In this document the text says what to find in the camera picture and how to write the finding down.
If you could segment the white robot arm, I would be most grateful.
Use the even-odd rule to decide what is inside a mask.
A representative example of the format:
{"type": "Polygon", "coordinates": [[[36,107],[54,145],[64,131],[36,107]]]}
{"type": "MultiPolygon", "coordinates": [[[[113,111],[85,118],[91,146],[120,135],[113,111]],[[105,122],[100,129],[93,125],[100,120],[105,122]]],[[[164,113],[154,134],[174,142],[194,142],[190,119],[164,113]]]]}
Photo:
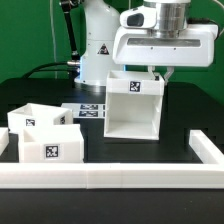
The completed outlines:
{"type": "Polygon", "coordinates": [[[125,65],[208,67],[214,58],[218,26],[208,19],[190,19],[191,0],[143,0],[118,13],[104,0],[84,0],[86,50],[78,81],[104,87],[111,70],[125,65]]]}

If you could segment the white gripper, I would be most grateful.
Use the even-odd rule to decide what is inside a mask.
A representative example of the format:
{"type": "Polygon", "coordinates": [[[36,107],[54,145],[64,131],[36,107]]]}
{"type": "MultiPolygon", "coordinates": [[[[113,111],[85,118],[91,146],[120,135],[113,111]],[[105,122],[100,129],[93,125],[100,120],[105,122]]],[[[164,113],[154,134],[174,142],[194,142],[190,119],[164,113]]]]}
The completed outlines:
{"type": "Polygon", "coordinates": [[[214,58],[214,24],[190,24],[177,38],[153,37],[146,29],[120,27],[115,36],[113,60],[117,64],[146,65],[151,78],[154,66],[167,67],[165,82],[174,73],[173,66],[209,66],[214,58]]]}

